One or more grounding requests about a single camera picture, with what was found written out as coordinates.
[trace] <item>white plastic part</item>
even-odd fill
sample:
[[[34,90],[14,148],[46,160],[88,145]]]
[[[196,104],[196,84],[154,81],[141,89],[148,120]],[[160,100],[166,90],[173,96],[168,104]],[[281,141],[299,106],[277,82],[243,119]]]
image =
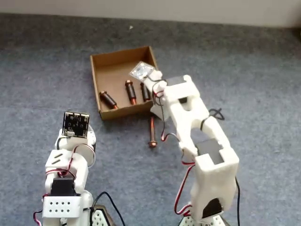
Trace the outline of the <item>white plastic part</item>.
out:
[[[44,218],[78,218],[82,214],[80,196],[46,196],[43,202]]]
[[[161,75],[161,72],[153,71],[149,77],[155,80],[161,79]],[[191,77],[184,75],[183,80],[185,82],[168,86],[164,81],[156,83],[146,78],[144,84],[150,91],[152,89],[155,92],[163,90],[161,103],[164,119],[167,120],[171,116],[176,127],[180,150],[184,152],[187,159],[196,162],[196,180],[190,192],[192,203],[190,210],[193,218],[199,222],[203,220],[204,208],[212,199],[218,198],[222,209],[229,209],[236,190],[235,175],[239,158],[231,148],[217,120],[210,116]],[[179,99],[182,98],[187,98],[187,102],[180,103]],[[154,105],[151,111],[162,119],[161,107]],[[219,153],[223,163],[215,165],[209,154],[199,156],[190,136],[192,128],[202,129],[210,138],[218,142],[222,147]]]
[[[101,210],[95,210],[92,216],[93,226],[109,226],[110,223],[107,222],[106,217]]]
[[[93,204],[93,197],[92,194],[88,191],[84,191],[81,194],[82,202],[83,202],[83,208],[89,208]],[[81,215],[81,226],[90,226],[90,210],[83,211]]]
[[[79,144],[86,144],[89,147],[85,145],[81,145],[76,149],[76,152],[81,154],[87,161],[88,167],[91,167],[95,162],[95,150],[93,148],[93,145],[96,143],[96,136],[92,129],[92,127],[89,127],[89,131],[87,133],[87,138],[81,138],[81,137],[66,137],[62,135],[62,129],[59,131],[59,136],[55,142],[55,149],[57,148],[57,142],[59,140],[59,147],[60,149],[66,149],[71,151],[76,145]]]
[[[201,223],[196,222],[192,217],[184,217],[179,226],[225,226],[225,223],[219,215],[208,218]]]
[[[71,159],[72,152],[67,150],[52,150],[46,162],[46,172],[49,170],[62,168],[67,169]],[[75,173],[74,190],[76,193],[81,194],[86,186],[88,177],[88,166],[85,158],[78,154],[73,154],[73,161],[71,164],[70,172]],[[47,193],[51,192],[53,179],[57,176],[57,172],[49,173],[45,181],[45,190]]]
[[[202,121],[209,116],[209,111],[200,98],[199,91],[191,77],[185,75],[183,79],[186,82],[166,86],[164,97],[166,98],[166,107],[176,127],[180,149],[185,154],[188,152],[190,156],[197,156],[198,150],[190,137],[190,132],[192,128],[200,128]],[[181,104],[179,99],[185,97],[187,102]]]
[[[203,210],[211,200],[218,198],[225,211],[230,208],[235,195],[239,158],[232,148],[224,148],[219,152],[224,162],[216,165],[209,154],[195,158],[195,182],[190,192],[190,210],[198,222],[203,221]]]

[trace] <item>electronic component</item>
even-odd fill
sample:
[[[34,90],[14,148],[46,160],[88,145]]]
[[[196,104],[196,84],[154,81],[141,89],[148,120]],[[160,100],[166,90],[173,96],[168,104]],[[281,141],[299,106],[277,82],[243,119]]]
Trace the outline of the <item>electronic component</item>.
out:
[[[89,114],[65,112],[63,135],[68,137],[87,138],[89,119]]]
[[[116,101],[107,93],[107,91],[101,91],[99,97],[110,109],[118,109]]]
[[[154,69],[155,68],[153,66],[140,61],[129,75],[140,81],[143,81],[152,73]]]
[[[155,117],[150,117],[150,141],[149,141],[149,147],[155,148],[157,146],[157,142],[155,140]]]
[[[141,86],[141,92],[142,92],[142,97],[143,97],[143,101],[146,102],[148,100],[151,99],[151,95],[149,90],[147,89],[147,87],[144,85],[143,82],[140,83]]]
[[[127,95],[132,105],[136,105],[136,94],[131,80],[126,80],[125,83],[127,89]]]
[[[50,196],[78,196],[74,190],[73,178],[54,178]]]

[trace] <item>black plastic part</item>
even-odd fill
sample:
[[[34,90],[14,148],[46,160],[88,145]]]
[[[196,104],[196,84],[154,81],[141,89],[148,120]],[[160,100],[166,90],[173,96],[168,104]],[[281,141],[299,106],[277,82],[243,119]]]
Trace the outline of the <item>black plastic part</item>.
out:
[[[106,91],[99,93],[99,97],[109,108],[113,109],[114,106],[117,106],[116,101]]]
[[[218,144],[215,139],[205,140],[203,142],[197,143],[196,148],[198,149],[198,154],[209,154],[215,165],[224,162],[220,154],[222,146]]]
[[[73,178],[54,178],[50,196],[80,196],[74,190]]]
[[[207,218],[222,212],[222,205],[218,198],[212,199],[203,209],[203,218]]]
[[[128,98],[130,100],[131,99],[136,99],[136,94],[135,94],[135,90],[134,90],[132,82],[126,82],[126,89],[127,89]]]
[[[170,79],[166,79],[166,82],[168,86],[173,86],[173,85],[184,83],[186,81],[183,79],[183,76],[177,76]]]
[[[187,103],[187,97],[180,98],[180,99],[179,99],[179,102],[180,102],[181,104]]]
[[[89,114],[65,112],[63,119],[63,135],[74,132],[75,137],[87,137],[89,126]]]
[[[141,86],[143,101],[145,102],[145,101],[150,100],[151,94],[150,94],[149,90],[146,88],[146,86],[144,85],[144,83],[141,82],[140,86]]]

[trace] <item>black wire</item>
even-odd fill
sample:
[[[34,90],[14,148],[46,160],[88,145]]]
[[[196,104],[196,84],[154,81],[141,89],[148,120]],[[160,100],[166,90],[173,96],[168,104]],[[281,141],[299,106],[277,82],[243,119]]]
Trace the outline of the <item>black wire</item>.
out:
[[[113,199],[111,198],[111,196],[109,195],[109,193],[107,193],[107,192],[101,192],[101,193],[94,199],[94,202],[93,202],[91,208],[94,209],[94,207],[95,207],[97,201],[98,201],[98,200],[100,199],[100,197],[103,196],[104,194],[107,195],[108,198],[110,199],[110,201],[111,201],[111,203],[112,203],[112,206],[114,207],[114,209],[116,210],[116,212],[118,213],[118,215],[119,215],[119,217],[120,217],[120,220],[121,220],[121,222],[122,222],[122,225],[123,225],[123,226],[126,226],[126,224],[124,223],[124,220],[123,220],[123,218],[122,218],[122,215],[120,214],[120,212],[119,212],[117,206],[115,205],[115,203],[114,203]],[[93,222],[92,222],[92,216],[93,216],[93,211],[91,210],[91,211],[90,211],[90,226],[93,225]]]
[[[209,113],[210,112],[214,112],[214,114],[211,114],[211,116],[215,117],[216,119],[219,119],[219,120],[225,120],[225,117],[223,116],[223,114],[221,113],[222,109],[219,108],[218,110],[214,109],[214,108],[211,108],[209,110]]]
[[[162,121],[163,121],[163,129],[162,129],[162,132],[161,132],[161,140],[162,141],[166,141],[166,139],[167,139],[167,137],[169,136],[169,135],[172,135],[172,136],[174,136],[175,138],[177,138],[177,140],[178,140],[178,142],[180,141],[179,140],[179,138],[177,137],[177,135],[176,134],[174,134],[174,133],[167,133],[165,136],[163,136],[164,135],[164,131],[165,131],[165,126],[166,126],[166,124],[165,124],[165,118],[164,118],[164,111],[163,111],[163,105],[161,104],[161,98],[162,98],[163,96],[160,96],[159,97],[159,102],[160,102],[160,107],[161,107],[161,112],[162,112]]]
[[[238,190],[237,194],[237,225],[240,226],[240,217],[239,217],[239,205],[240,205],[240,187],[237,181],[237,178],[235,177],[235,182]]]
[[[58,138],[57,143],[56,143],[56,149],[57,149],[57,150],[60,150],[60,141],[61,141],[61,139],[63,139],[63,138],[69,139],[70,137],[60,137],[60,138]]]

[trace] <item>metal bolt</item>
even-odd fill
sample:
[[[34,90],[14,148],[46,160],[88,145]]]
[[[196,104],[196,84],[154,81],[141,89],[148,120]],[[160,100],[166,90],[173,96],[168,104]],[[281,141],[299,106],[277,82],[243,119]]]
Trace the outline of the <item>metal bolt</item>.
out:
[[[154,148],[157,146],[157,142],[155,140],[155,117],[151,116],[150,117],[150,142],[149,142],[149,147]]]

